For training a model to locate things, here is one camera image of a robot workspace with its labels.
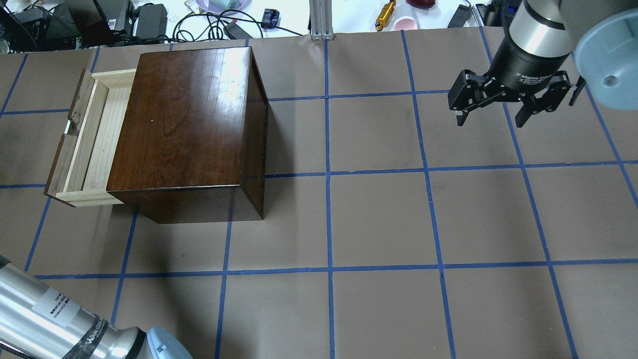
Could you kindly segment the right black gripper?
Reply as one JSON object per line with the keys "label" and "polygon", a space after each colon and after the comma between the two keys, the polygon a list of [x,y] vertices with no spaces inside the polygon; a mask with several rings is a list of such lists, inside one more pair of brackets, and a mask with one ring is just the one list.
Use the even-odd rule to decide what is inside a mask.
{"label": "right black gripper", "polygon": [[556,111],[571,88],[567,71],[560,70],[565,59],[529,54],[505,35],[485,76],[464,69],[451,86],[448,105],[457,125],[463,126],[471,111],[493,102],[523,103],[515,116],[519,129],[538,112]]}

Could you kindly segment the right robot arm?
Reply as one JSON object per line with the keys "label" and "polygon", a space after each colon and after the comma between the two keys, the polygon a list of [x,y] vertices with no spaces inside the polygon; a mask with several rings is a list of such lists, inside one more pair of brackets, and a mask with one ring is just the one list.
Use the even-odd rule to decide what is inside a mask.
{"label": "right robot arm", "polygon": [[523,127],[561,104],[571,83],[560,67],[572,55],[580,77],[571,102],[588,85],[600,104],[635,111],[637,31],[635,0],[524,0],[485,75],[460,72],[448,93],[449,109],[462,126],[477,108],[520,102],[515,124]]}

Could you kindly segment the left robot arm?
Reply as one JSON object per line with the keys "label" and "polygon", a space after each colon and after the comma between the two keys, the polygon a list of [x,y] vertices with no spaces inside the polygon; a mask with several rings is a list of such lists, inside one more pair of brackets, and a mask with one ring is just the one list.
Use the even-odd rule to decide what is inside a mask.
{"label": "left robot arm", "polygon": [[119,330],[57,289],[0,264],[1,350],[22,359],[189,359],[171,333]]}

